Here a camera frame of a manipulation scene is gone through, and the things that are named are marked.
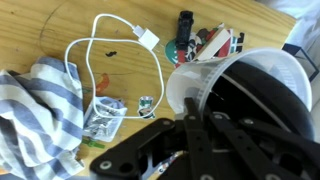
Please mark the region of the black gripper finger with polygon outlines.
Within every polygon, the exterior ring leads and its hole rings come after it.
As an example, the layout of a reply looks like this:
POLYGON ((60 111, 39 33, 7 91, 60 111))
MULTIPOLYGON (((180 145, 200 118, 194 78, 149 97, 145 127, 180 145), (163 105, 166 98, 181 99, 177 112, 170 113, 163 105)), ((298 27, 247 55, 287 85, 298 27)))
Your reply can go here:
POLYGON ((201 115, 198 111, 198 107, 193 98, 187 97, 184 99, 185 109, 187 115, 189 116, 190 120, 200 120, 201 115))

